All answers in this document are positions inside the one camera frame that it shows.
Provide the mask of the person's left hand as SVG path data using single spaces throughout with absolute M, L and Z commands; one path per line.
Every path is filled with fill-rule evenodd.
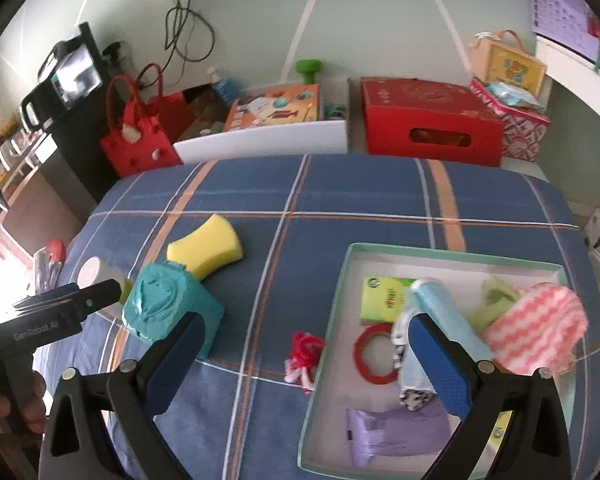
M 21 410 L 22 417 L 28 428 L 34 434 L 42 434 L 46 426 L 46 407 L 43 396 L 46 391 L 46 382 L 43 376 L 34 370 L 31 379 L 32 396 L 26 406 Z M 12 411 L 12 404 L 0 393 L 0 419 L 6 418 Z

